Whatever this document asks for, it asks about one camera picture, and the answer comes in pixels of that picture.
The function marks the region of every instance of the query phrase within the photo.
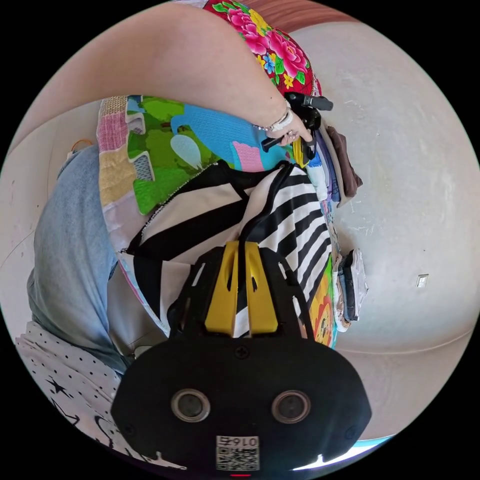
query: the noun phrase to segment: light blue jeans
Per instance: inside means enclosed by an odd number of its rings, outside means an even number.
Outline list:
[[[130,364],[109,336],[107,284],[117,266],[99,193],[99,149],[65,163],[38,221],[28,277],[32,319],[122,374]]]

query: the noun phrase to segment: camera lens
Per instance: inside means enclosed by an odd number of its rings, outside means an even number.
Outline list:
[[[271,412],[282,424],[296,424],[310,413],[310,399],[301,391],[284,391],[273,401]]]
[[[210,413],[210,402],[200,391],[185,389],[173,396],[171,409],[175,416],[184,422],[201,422]]]

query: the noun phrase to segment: qr code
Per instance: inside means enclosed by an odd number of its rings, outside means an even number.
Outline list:
[[[218,436],[216,468],[229,472],[260,469],[259,439],[256,436]]]

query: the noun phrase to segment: floral fabric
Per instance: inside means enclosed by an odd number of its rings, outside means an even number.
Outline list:
[[[237,1],[208,0],[204,9],[235,28],[280,93],[322,94],[306,53],[289,35],[268,25],[258,12]]]

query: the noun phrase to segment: wooden surface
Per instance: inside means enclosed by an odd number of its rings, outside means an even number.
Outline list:
[[[245,0],[272,27],[286,33],[327,22],[358,22],[326,5],[308,0]]]

